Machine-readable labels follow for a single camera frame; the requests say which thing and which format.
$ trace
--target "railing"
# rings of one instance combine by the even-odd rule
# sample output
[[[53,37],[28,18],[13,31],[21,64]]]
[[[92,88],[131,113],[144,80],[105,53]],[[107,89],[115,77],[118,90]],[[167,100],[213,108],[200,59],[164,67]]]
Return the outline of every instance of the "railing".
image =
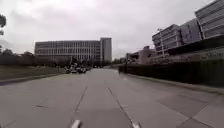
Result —
[[[210,50],[198,51],[176,56],[167,56],[160,58],[149,58],[147,64],[167,64],[174,62],[197,62],[207,60],[224,59],[224,48],[215,48]]]

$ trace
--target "asphalt road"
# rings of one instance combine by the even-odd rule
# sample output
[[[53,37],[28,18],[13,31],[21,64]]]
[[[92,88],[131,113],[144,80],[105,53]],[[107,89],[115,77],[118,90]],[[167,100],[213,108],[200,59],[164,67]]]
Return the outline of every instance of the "asphalt road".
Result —
[[[0,86],[3,128],[223,128],[224,98],[95,69]]]

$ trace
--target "cloud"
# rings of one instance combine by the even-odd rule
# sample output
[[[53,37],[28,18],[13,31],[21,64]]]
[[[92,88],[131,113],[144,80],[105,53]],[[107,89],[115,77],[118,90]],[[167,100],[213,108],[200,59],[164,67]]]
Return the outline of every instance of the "cloud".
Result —
[[[5,36],[15,52],[35,41],[113,38],[114,57],[153,47],[157,28],[183,24],[212,0],[0,0]]]

